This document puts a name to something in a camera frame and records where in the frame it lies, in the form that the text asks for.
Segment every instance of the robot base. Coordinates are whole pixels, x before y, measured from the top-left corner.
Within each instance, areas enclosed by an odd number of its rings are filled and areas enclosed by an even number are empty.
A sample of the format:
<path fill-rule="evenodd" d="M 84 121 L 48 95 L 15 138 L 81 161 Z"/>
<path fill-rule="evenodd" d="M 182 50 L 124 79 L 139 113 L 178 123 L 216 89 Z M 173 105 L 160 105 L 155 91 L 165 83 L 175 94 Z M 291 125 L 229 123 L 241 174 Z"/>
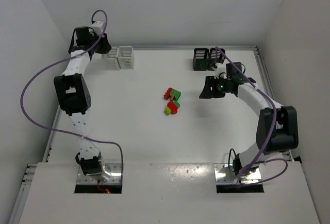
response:
<path fill-rule="evenodd" d="M 263 193 L 262 184 L 239 187 L 240 184 L 257 183 L 261 181 L 259 167 L 250 169 L 246 175 L 235 175 L 228 164 L 214 164 L 217 193 Z"/>
<path fill-rule="evenodd" d="M 105 164 L 105 171 L 109 174 L 109 180 L 107 182 L 102 182 L 99 187 L 102 189 L 107 189 L 111 194 L 121 194 L 122 193 L 122 183 L 121 183 L 121 164 Z M 97 181 L 89 176 L 85 176 L 79 167 L 76 188 L 74 193 L 103 193 L 97 188 Z"/>

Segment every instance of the lego brick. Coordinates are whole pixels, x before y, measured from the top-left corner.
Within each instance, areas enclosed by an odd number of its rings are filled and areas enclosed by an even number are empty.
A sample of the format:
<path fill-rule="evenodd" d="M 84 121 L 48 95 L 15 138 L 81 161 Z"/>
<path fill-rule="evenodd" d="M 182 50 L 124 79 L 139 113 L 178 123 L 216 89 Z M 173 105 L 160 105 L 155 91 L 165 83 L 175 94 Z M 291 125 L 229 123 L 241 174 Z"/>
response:
<path fill-rule="evenodd" d="M 181 96 L 181 92 L 179 92 L 178 90 L 173 89 L 173 90 L 171 91 L 170 96 L 171 96 L 171 97 L 174 97 L 175 100 L 178 100 L 178 99 L 180 98 L 180 96 Z"/>
<path fill-rule="evenodd" d="M 165 113 L 166 115 L 170 115 L 171 114 L 171 109 L 169 107 L 165 107 Z"/>
<path fill-rule="evenodd" d="M 168 102 L 168 104 L 167 104 L 167 107 L 169 108 L 169 109 L 171 109 L 171 113 L 172 114 L 176 114 L 177 113 L 177 106 L 171 101 L 171 102 Z"/>
<path fill-rule="evenodd" d="M 175 101 L 173 101 L 173 103 L 174 103 L 178 108 L 180 108 L 180 104 L 179 104 L 179 102 L 177 102 L 177 101 L 175 100 Z"/>
<path fill-rule="evenodd" d="M 166 91 L 166 93 L 164 94 L 164 99 L 165 100 L 168 100 L 169 98 L 170 98 L 170 94 L 171 94 L 171 92 L 172 92 L 172 88 L 169 88 L 167 91 Z"/>

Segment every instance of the green lego brick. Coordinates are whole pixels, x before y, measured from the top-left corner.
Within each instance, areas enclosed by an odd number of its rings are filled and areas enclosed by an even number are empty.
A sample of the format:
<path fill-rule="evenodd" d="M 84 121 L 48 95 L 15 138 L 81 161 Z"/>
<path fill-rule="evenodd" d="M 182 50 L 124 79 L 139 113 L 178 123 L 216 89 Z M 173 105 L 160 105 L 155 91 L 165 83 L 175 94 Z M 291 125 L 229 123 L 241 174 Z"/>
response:
<path fill-rule="evenodd" d="M 176 100 L 178 100 L 178 99 L 180 98 L 180 96 L 181 96 L 181 92 L 179 92 L 178 90 L 173 89 L 173 90 L 171 91 L 171 93 L 170 93 L 170 96 L 171 96 L 171 97 L 174 96 L 174 98 L 175 98 Z"/>
<path fill-rule="evenodd" d="M 170 115 L 172 113 L 172 111 L 170 108 L 165 107 L 165 113 L 166 113 L 166 115 Z"/>
<path fill-rule="evenodd" d="M 179 104 L 179 102 L 177 102 L 176 100 L 173 101 L 173 102 L 174 102 L 174 104 L 175 104 L 178 108 L 180 108 L 180 104 Z"/>

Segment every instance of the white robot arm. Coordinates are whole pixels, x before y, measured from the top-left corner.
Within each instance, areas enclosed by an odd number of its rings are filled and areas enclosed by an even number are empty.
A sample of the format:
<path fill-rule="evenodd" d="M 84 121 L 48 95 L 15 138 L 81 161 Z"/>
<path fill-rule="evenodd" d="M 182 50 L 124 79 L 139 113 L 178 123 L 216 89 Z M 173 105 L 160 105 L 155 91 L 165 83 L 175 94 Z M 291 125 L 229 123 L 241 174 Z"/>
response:
<path fill-rule="evenodd" d="M 93 22 L 91 27 L 75 28 L 76 45 L 74 46 L 73 34 L 69 48 L 70 55 L 81 55 L 97 41 L 102 31 L 103 22 L 100 21 Z M 82 135 L 79 138 L 80 152 L 76 156 L 76 162 L 81 166 L 84 175 L 98 181 L 107 181 L 109 176 L 104 170 L 99 148 L 93 142 L 84 139 L 91 132 L 88 120 L 91 96 L 84 81 L 84 73 L 94 53 L 106 54 L 110 50 L 111 46 L 105 33 L 93 50 L 71 59 L 62 75 L 54 78 L 60 108 L 69 115 L 76 133 Z"/>
<path fill-rule="evenodd" d="M 242 71 L 240 62 L 234 64 Z M 215 76 L 206 77 L 200 99 L 223 98 L 226 93 L 233 93 L 243 100 L 259 117 L 256 142 L 246 151 L 237 154 L 233 161 L 233 168 L 237 175 L 241 173 L 239 172 L 240 169 L 251 164 L 259 153 L 271 128 L 274 111 L 270 102 L 257 91 L 258 86 L 252 78 L 249 78 L 249 80 L 256 85 L 256 88 L 242 78 L 231 64 L 226 65 L 226 78 L 224 78 L 225 74 L 220 72 L 223 70 L 219 70 L 219 68 L 222 68 L 222 64 L 215 64 Z M 271 138 L 258 161 L 265 161 L 279 152 L 285 152 L 298 146 L 298 125 L 295 108 L 284 107 L 274 100 L 273 103 L 276 108 L 276 121 L 283 126 L 278 129 L 274 128 Z"/>

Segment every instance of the white tabletop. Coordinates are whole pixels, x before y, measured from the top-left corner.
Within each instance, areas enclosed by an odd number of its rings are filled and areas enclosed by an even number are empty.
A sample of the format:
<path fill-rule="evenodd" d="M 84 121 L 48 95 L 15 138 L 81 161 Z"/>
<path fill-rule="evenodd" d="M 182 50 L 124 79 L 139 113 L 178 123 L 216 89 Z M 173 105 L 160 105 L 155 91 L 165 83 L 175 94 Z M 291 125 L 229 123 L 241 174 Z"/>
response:
<path fill-rule="evenodd" d="M 119 143 L 125 162 L 212 162 L 227 160 L 230 148 L 246 150 L 255 142 L 258 117 L 240 99 L 199 99 L 205 76 L 214 72 L 192 70 L 193 50 L 134 51 L 134 70 L 105 71 L 92 60 L 85 81 L 92 97 L 90 137 Z M 234 62 L 263 89 L 253 51 L 227 51 Z M 168 88 L 181 91 L 180 108 L 166 116 L 163 99 Z M 72 130 L 62 112 L 58 128 Z M 118 162 L 113 145 L 98 145 L 102 156 Z M 77 138 L 56 133 L 51 162 L 74 162 Z"/>
<path fill-rule="evenodd" d="M 252 51 L 227 51 L 262 88 Z M 230 148 L 255 142 L 258 118 L 234 95 L 200 100 L 205 76 L 192 70 L 192 50 L 135 52 L 135 69 L 88 66 L 92 96 L 91 137 L 123 147 L 122 194 L 74 194 L 77 138 L 57 133 L 48 163 L 38 164 L 20 224 L 30 223 L 318 223 L 304 174 L 289 163 L 281 177 L 265 183 L 265 193 L 217 194 L 213 163 L 225 163 Z M 176 115 L 163 112 L 167 88 L 181 91 Z M 73 131 L 62 114 L 57 126 Z M 105 159 L 119 162 L 115 146 L 100 145 Z M 283 162 L 260 167 L 268 178 Z"/>

